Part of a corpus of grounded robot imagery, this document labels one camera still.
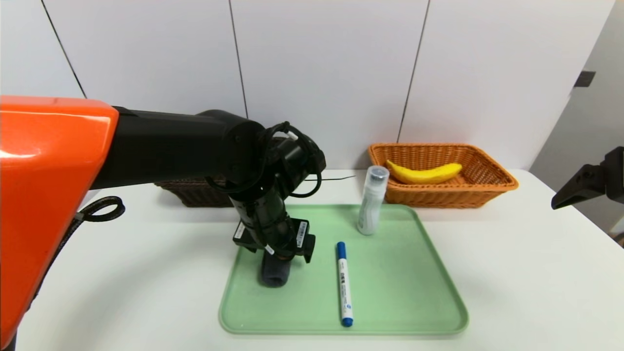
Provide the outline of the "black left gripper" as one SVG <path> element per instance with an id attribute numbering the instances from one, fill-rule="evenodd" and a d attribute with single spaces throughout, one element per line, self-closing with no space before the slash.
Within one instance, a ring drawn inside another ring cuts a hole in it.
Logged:
<path id="1" fill-rule="evenodd" d="M 309 234 L 309 222 L 290 217 L 277 191 L 256 199 L 236 194 L 230 200 L 240 216 L 234 244 L 252 253 L 261 250 L 277 257 L 300 255 L 306 264 L 311 262 L 316 237 Z"/>

